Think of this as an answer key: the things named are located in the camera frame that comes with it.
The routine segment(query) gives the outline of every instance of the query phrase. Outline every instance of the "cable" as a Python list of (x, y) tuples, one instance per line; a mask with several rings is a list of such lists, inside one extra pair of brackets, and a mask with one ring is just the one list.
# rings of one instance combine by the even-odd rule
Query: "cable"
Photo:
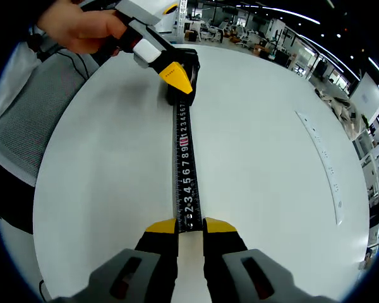
[(75, 64), (75, 61), (73, 60), (72, 57), (70, 57), (69, 55), (66, 55), (66, 54), (62, 54), (61, 52), (57, 51), (55, 54), (59, 54), (61, 56), (64, 56), (64, 57), (67, 57), (71, 60), (71, 62), (73, 63), (73, 67), (75, 68), (76, 72), (84, 79), (84, 81), (87, 81), (87, 79), (83, 76), (83, 74), (77, 69), (76, 67), (76, 64)]
[(83, 58), (81, 57), (81, 55), (76, 54), (76, 56), (78, 56), (78, 58), (80, 59), (81, 63), (83, 63), (83, 65), (84, 65), (84, 70), (86, 71), (87, 79), (89, 79), (90, 75), (88, 74), (88, 70), (87, 70), (86, 63), (84, 62), (84, 60), (83, 60)]
[(39, 282), (39, 293), (40, 293), (40, 296), (42, 297), (42, 300), (44, 300), (44, 302), (46, 302), (46, 299), (45, 299), (44, 295), (42, 294), (42, 284), (44, 284), (43, 280), (41, 280)]

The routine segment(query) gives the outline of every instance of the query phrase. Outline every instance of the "office chair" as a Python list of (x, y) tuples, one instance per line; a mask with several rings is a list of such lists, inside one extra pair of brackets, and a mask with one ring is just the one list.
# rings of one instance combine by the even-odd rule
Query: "office chair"
[(222, 43), (224, 36), (223, 29), (210, 25), (211, 22), (212, 20), (209, 19), (206, 23), (201, 24), (200, 38), (205, 41), (219, 41)]
[[(63, 112), (83, 86), (86, 76), (76, 54), (70, 58), (53, 54), (38, 66), (22, 91), (0, 116), (0, 165), (35, 187), (46, 146)], [(89, 75), (99, 66), (89, 55), (82, 56)]]
[(238, 38), (241, 40), (240, 42), (236, 43), (236, 45), (241, 45), (243, 47), (248, 47), (248, 42), (250, 41), (250, 36), (247, 32), (247, 29), (245, 27), (238, 27), (240, 31), (238, 32)]

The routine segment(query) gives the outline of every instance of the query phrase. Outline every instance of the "finger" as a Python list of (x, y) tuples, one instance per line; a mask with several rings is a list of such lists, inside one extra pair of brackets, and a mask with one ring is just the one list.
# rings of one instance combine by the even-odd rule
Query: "finger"
[(77, 54), (94, 54), (104, 43), (105, 39), (74, 39), (68, 49)]
[(121, 38), (126, 26), (112, 12), (87, 11), (79, 17), (72, 34), (79, 39), (105, 38), (110, 35)]
[(119, 49), (116, 49), (114, 50), (114, 52), (112, 53), (111, 57), (115, 57), (119, 54)]

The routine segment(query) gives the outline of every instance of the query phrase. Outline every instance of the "white table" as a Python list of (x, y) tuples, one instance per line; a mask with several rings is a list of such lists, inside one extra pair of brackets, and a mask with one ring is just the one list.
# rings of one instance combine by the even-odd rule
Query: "white table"
[[(341, 298), (364, 258), (369, 217), (363, 172), (341, 124), (294, 73), (248, 54), (192, 47), (201, 62), (191, 119), (203, 216), (233, 224), (250, 249), (291, 271), (308, 293)], [(89, 79), (57, 125), (33, 210), (37, 258), (53, 297), (81, 290), (96, 267), (134, 248), (146, 227), (173, 217), (172, 107), (164, 87), (154, 71), (120, 54)], [(327, 143), (344, 201), (340, 226), (295, 110)]]

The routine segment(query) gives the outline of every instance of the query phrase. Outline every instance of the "window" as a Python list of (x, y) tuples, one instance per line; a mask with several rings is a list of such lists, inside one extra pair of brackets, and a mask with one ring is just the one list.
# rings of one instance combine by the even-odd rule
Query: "window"
[(196, 15), (200, 15), (200, 18), (202, 18), (202, 9), (201, 8), (196, 8), (196, 9), (194, 9), (194, 17), (196, 16)]
[(238, 21), (236, 22), (236, 25), (239, 25), (241, 27), (246, 27), (246, 19), (238, 17)]

